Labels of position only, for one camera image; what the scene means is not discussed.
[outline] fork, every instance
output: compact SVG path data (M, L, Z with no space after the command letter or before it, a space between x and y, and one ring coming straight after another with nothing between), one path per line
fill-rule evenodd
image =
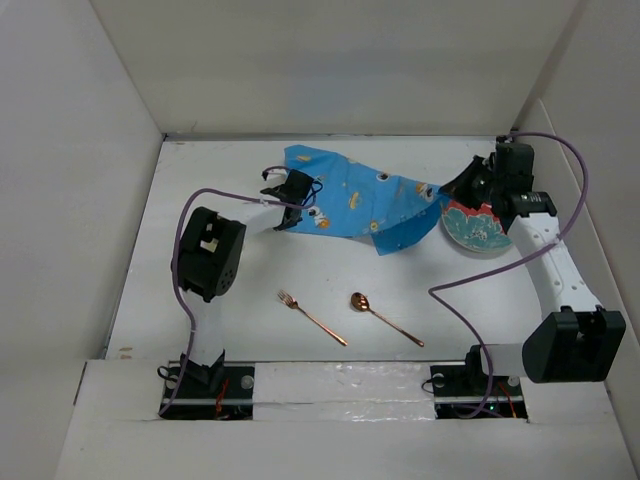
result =
M337 335L331 329L325 327L322 323L320 323L318 320L316 320L307 312L305 312L302 308L300 308L300 305L298 305L298 301L295 298L293 298L291 295L289 295L287 292L285 292L284 290L280 290L278 292L278 298L282 303L284 303L287 307L291 308L292 310L300 310L309 320L311 320L313 323L315 323L321 329L323 329L325 332L331 335L333 339L337 341L340 345L342 345L343 347L347 346L347 341L345 339Z

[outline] white wall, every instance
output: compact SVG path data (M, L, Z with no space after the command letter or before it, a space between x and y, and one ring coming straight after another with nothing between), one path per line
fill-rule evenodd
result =
M497 134L576 0L92 0L161 130Z
M55 472L160 142L88 0L0 0L0 479Z
M539 98L524 117L522 130L555 131L575 142L591 172L588 198L593 225L620 291L630 324L640 334L640 2L587 0L574 19L570 35L543 75ZM536 142L545 185L559 150ZM575 202L571 188L556 188L564 208ZM570 246L590 284L608 305L620 306L606 283L609 272L597 249L585 251L588 229L576 229ZM634 331L628 331L609 375L608 386L636 468L640 466L640 353Z

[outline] blue cloth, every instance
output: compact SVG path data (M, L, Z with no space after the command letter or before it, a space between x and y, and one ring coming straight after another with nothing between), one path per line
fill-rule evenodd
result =
M360 237L371 235L380 255L418 243L435 225L446 197L438 187L387 174L339 153L294 145L285 165L322 182L316 205L289 231Z

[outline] decorative plate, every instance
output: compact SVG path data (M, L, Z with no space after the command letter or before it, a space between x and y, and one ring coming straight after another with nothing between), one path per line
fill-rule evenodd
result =
M452 200L442 210L442 223L453 240L473 252L492 253L511 246L500 220L486 203L473 210Z

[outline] spoon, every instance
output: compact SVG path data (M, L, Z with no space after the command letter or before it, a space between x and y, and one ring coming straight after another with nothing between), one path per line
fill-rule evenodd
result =
M419 345L421 347L424 347L424 342L422 340L418 340L416 337L414 337L410 333L405 332L402 328L400 328L395 323L393 323L390 320L387 320L386 318L384 318L378 312L375 312L375 311L371 310L371 306L369 305L369 300L367 299L367 297L364 294L362 294L360 292L356 292L353 295L351 295L351 305L353 305L353 308L355 308L359 312L370 312L370 313L373 313L376 317L378 317L380 320L382 320L384 323L386 323L390 327L393 327L396 330L398 330L401 334L403 334L405 337L407 337L413 343L415 343L416 345Z

